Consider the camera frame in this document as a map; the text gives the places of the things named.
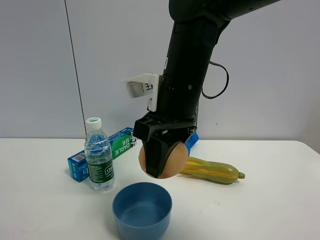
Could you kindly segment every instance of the black cable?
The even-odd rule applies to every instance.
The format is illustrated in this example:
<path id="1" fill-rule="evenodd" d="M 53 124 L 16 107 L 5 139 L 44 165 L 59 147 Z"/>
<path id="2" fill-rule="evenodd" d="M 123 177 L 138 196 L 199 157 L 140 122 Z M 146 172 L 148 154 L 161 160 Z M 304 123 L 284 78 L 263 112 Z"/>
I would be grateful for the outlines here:
<path id="1" fill-rule="evenodd" d="M 219 94 L 217 94 L 217 95 L 215 95 L 215 96 L 208 96 L 208 95 L 206 95 L 206 94 L 204 93 L 204 88 L 202 88 L 202 90 L 201 90 L 202 95 L 203 95 L 206 99 L 215 99 L 215 98 L 219 97 L 221 94 L 223 94 L 223 93 L 225 92 L 225 90 L 227 89 L 228 84 L 229 84 L 229 73 L 228 73 L 227 69 L 226 69 L 224 66 L 222 66 L 222 65 L 220 65 L 220 64 L 218 64 L 218 63 L 215 63 L 215 62 L 213 62 L 213 61 L 209 61 L 209 63 L 212 64 L 212 65 L 214 65 L 214 66 L 218 66 L 218 67 L 220 67 L 220 68 L 223 68 L 223 69 L 225 70 L 225 72 L 226 72 L 226 83 L 225 83 L 224 89 L 223 89 Z"/>
<path id="2" fill-rule="evenodd" d="M 85 135 L 87 135 L 86 119 L 85 119 L 85 113 L 84 113 L 84 106 L 83 106 L 82 98 L 81 98 L 81 91 L 80 91 L 80 85 L 79 85 L 78 70 L 77 70 L 77 65 L 76 65 L 74 42 L 73 42 L 72 36 L 71 36 L 71 28 L 70 28 L 70 21 L 69 21 L 69 14 L 68 14 L 68 8 L 67 8 L 67 2 L 66 2 L 66 0 L 64 0 L 64 8 L 65 8 L 65 15 L 66 15 L 67 26 L 68 26 L 68 30 L 69 30 L 69 37 L 70 37 L 71 50 L 72 50 L 72 56 L 73 56 L 73 64 L 74 64 L 75 78 L 76 78 L 76 82 L 77 82 L 77 85 L 78 85 L 79 100 L 80 100 L 80 106 L 81 106 L 81 112 L 82 112 L 82 119 L 83 119 L 84 131 L 85 131 Z"/>

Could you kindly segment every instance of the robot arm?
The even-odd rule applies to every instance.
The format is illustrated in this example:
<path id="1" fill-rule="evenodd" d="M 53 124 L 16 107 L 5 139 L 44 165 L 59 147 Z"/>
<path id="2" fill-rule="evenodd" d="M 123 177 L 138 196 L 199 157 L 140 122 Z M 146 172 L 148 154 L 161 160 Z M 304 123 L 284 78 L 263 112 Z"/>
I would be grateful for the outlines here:
<path id="1" fill-rule="evenodd" d="M 197 105 L 214 46 L 230 21 L 279 0 L 170 0 L 174 20 L 157 107 L 138 119 L 146 173 L 158 178 L 178 143 L 196 131 Z"/>

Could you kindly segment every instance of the plastic bottle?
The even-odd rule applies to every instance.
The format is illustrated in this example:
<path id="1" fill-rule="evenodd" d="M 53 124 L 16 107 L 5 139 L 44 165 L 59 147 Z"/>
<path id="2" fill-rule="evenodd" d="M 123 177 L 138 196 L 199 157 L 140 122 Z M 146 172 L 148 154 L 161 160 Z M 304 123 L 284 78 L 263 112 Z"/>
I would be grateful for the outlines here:
<path id="1" fill-rule="evenodd" d="M 115 173 L 112 151 L 107 135 L 102 130 L 98 117 L 85 121 L 87 135 L 84 143 L 85 158 L 88 163 L 90 187 L 99 192 L 115 188 Z"/>

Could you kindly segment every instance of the yellow squash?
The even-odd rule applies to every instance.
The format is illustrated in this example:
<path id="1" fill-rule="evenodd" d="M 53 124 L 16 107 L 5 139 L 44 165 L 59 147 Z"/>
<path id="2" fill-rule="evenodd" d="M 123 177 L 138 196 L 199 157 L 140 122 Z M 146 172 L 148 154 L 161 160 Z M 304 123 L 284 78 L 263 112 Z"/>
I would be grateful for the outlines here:
<path id="1" fill-rule="evenodd" d="M 230 164 L 205 161 L 191 156 L 188 158 L 182 173 L 221 184 L 232 184 L 237 179 L 244 179 L 246 176 Z"/>

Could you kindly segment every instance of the white table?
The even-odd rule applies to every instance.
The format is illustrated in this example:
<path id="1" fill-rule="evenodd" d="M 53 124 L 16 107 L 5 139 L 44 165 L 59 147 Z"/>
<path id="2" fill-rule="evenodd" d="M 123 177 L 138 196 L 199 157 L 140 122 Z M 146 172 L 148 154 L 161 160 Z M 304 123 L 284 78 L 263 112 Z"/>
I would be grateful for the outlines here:
<path id="1" fill-rule="evenodd" d="M 70 177 L 82 139 L 0 139 L 1 240 L 117 240 L 112 201 L 123 187 L 155 182 L 172 196 L 162 240 L 319 240 L 320 155 L 297 141 L 201 140 L 191 156 L 246 174 L 231 185 L 140 169 L 137 146 L 114 160 L 116 190 Z"/>

